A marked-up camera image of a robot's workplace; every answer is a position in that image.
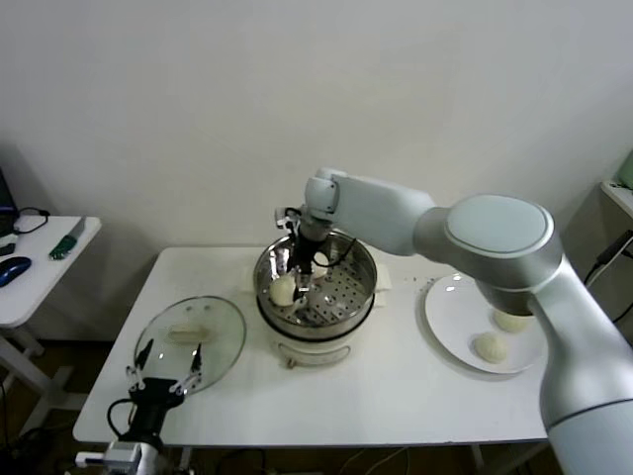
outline blue computer mouse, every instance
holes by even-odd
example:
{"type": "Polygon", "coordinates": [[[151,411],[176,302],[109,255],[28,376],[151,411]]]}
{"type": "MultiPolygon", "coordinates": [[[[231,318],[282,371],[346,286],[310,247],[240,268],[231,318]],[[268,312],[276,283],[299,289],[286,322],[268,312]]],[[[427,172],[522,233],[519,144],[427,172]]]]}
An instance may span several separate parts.
{"type": "Polygon", "coordinates": [[[13,279],[23,274],[31,267],[31,260],[28,257],[9,257],[0,262],[0,287],[4,287],[13,279]]]}

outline glass lid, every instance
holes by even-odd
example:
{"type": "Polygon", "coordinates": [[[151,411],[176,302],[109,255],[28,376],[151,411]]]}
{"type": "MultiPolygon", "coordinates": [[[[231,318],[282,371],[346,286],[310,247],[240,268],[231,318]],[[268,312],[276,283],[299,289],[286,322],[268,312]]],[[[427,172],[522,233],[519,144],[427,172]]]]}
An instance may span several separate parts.
{"type": "Polygon", "coordinates": [[[202,381],[189,390],[191,394],[222,379],[245,340],[244,316],[235,304],[222,297],[193,297],[167,307],[149,322],[136,342],[135,360],[149,346],[143,377],[181,381],[189,375],[200,346],[196,359],[202,381]]]}

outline white table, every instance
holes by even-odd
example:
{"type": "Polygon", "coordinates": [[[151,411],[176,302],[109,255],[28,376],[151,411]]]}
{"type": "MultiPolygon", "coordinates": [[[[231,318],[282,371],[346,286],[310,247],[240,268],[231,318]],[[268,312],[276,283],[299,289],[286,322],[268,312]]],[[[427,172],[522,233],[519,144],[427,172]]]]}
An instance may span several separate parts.
{"type": "MultiPolygon", "coordinates": [[[[29,230],[42,219],[40,216],[24,216],[17,227],[29,230]]],[[[10,334],[25,348],[24,352],[20,352],[0,336],[0,365],[11,371],[3,384],[8,390],[14,377],[18,377],[42,395],[22,432],[39,426],[50,409],[78,411],[85,401],[86,395],[65,393],[62,389],[70,377],[71,367],[59,368],[51,379],[29,360],[31,354],[42,354],[44,349],[24,325],[101,228],[99,219],[86,218],[85,230],[71,253],[63,260],[48,260],[48,253],[78,221],[78,217],[51,216],[43,228],[19,237],[13,254],[0,257],[1,261],[21,255],[33,262],[24,274],[0,288],[0,330],[10,334]]]]}
{"type": "Polygon", "coordinates": [[[603,181],[601,188],[606,196],[622,208],[624,213],[633,218],[633,191],[613,180],[603,181]]]}
{"type": "MultiPolygon", "coordinates": [[[[286,368],[270,348],[244,273],[261,248],[183,247],[158,257],[81,411],[74,436],[109,442],[106,410],[127,396],[125,367],[136,340],[165,307],[187,297],[233,300],[247,322],[246,345],[216,385],[171,410],[161,433],[180,446],[344,446],[498,442],[545,438],[538,394],[546,355],[530,369],[499,376],[472,370],[438,346],[420,311],[428,278],[451,272],[421,257],[374,252],[393,289],[351,354],[328,367],[286,368]]],[[[127,427],[129,408],[114,410],[127,427]]]]}

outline floor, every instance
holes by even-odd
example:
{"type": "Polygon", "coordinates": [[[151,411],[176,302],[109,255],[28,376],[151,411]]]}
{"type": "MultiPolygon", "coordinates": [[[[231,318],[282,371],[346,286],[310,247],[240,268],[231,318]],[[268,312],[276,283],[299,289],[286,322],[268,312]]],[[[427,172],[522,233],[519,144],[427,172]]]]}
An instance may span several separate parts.
{"type": "MultiPolygon", "coordinates": [[[[48,375],[54,374],[61,365],[73,365],[75,372],[66,385],[66,389],[76,392],[89,392],[99,374],[108,353],[107,343],[63,343],[45,342],[45,354],[34,358],[36,365],[48,375]]],[[[24,465],[16,474],[53,475],[96,474],[99,470],[72,469],[72,460],[80,450],[102,450],[103,446],[84,444],[72,438],[72,424],[76,413],[55,411],[45,423],[50,430],[40,430],[28,441],[19,441],[20,427],[35,406],[37,397],[20,382],[13,384],[7,397],[8,431],[12,445],[21,448],[24,465]]],[[[0,413],[0,424],[4,424],[0,413]]],[[[4,445],[4,434],[0,431],[4,445]]],[[[488,461],[496,455],[506,452],[508,445],[486,445],[483,447],[488,461]]],[[[325,475],[363,475],[378,461],[395,453],[394,448],[371,448],[359,451],[359,448],[315,448],[315,449],[204,449],[196,450],[192,456],[192,467],[196,473],[205,475],[258,474],[265,465],[266,473],[312,472],[325,475]],[[355,456],[345,466],[346,460],[355,456]]],[[[177,461],[180,449],[167,448],[165,455],[177,461]]],[[[11,474],[8,462],[0,458],[0,473],[11,474]]],[[[390,458],[371,472],[372,475],[386,474],[441,474],[470,475],[476,473],[470,448],[467,446],[410,447],[390,458]]],[[[548,448],[523,464],[511,475],[560,475],[554,454],[548,448]]]]}

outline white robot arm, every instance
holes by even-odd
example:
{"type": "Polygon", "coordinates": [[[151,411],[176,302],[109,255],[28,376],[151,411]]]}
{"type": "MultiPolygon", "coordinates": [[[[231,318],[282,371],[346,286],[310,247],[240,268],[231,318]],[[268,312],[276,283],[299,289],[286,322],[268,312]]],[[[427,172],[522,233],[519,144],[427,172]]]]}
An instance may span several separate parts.
{"type": "Polygon", "coordinates": [[[306,187],[300,260],[332,227],[450,264],[495,307],[534,314],[550,354],[541,416],[564,471],[633,472],[633,351],[574,272],[544,208],[494,195],[438,208],[426,193],[323,168],[306,187]]]}

